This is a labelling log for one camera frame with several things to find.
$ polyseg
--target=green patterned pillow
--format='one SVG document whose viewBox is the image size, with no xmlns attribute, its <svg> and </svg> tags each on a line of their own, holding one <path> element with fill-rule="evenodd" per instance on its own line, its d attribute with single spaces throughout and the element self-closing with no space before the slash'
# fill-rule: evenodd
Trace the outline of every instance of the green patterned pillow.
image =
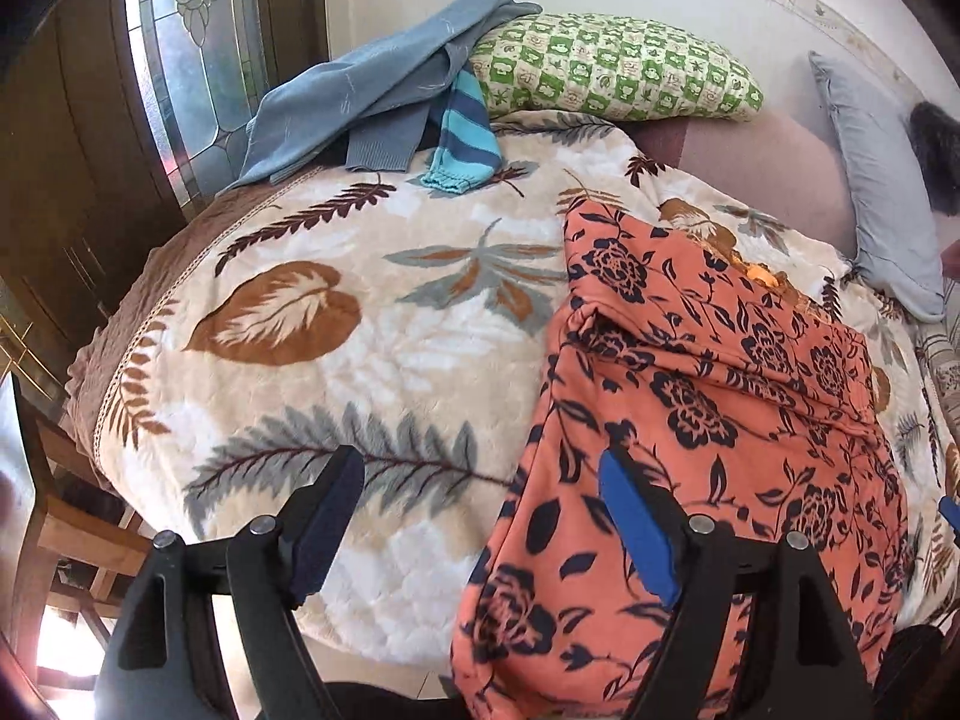
<svg viewBox="0 0 960 720">
<path fill-rule="evenodd" d="M 625 16 L 523 16 L 484 35 L 470 64 L 491 117 L 559 109 L 613 122 L 746 122 L 763 103 L 750 71 L 722 46 Z"/>
</svg>

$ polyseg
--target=light blue pillow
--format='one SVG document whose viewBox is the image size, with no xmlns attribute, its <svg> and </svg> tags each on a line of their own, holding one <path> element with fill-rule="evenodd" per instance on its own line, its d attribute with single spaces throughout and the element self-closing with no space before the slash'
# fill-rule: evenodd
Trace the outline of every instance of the light blue pillow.
<svg viewBox="0 0 960 720">
<path fill-rule="evenodd" d="M 896 105 L 836 59 L 810 52 L 836 129 L 856 214 L 854 264 L 872 288 L 921 322 L 944 317 L 940 248 L 904 119 Z"/>
</svg>

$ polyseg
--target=window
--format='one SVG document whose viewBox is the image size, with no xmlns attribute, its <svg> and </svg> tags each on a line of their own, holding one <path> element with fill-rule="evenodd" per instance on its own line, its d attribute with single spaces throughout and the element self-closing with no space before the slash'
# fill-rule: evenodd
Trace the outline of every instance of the window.
<svg viewBox="0 0 960 720">
<path fill-rule="evenodd" d="M 147 119 L 181 207 L 239 175 L 266 92 L 256 0 L 126 0 Z"/>
</svg>

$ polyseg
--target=bed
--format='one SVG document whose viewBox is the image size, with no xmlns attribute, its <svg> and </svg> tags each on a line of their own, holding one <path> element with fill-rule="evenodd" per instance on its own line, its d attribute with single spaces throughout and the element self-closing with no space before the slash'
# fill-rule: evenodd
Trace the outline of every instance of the bed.
<svg viewBox="0 0 960 720">
<path fill-rule="evenodd" d="M 625 129 L 578 114 L 498 119 L 504 167 L 460 197 L 419 185 L 429 152 L 406 175 L 306 167 L 220 197 L 151 255 L 80 352 L 78 446 L 147 522 L 188 541 L 276 512 L 336 445 L 358 446 L 365 494 L 299 624 L 377 661 L 445 669 L 565 295 L 563 211 L 586 193 L 765 264 L 864 334 L 907 500 L 898 627 L 941 621 L 958 566 L 936 514 L 960 472 L 956 359 L 942 326 L 913 322 L 838 251 L 851 220 L 836 154 L 776 112 Z M 771 131 L 786 156 L 755 147 Z M 817 182 L 805 213 L 772 193 L 777 176 L 794 193 Z"/>
</svg>

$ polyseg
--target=blue striped sock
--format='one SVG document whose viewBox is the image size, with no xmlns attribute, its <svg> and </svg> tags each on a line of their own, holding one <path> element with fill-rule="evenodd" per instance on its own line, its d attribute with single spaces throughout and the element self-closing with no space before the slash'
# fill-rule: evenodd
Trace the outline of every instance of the blue striped sock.
<svg viewBox="0 0 960 720">
<path fill-rule="evenodd" d="M 480 83 L 472 71 L 463 69 L 450 87 L 440 125 L 440 144 L 421 184 L 464 194 L 490 180 L 502 161 Z"/>
</svg>

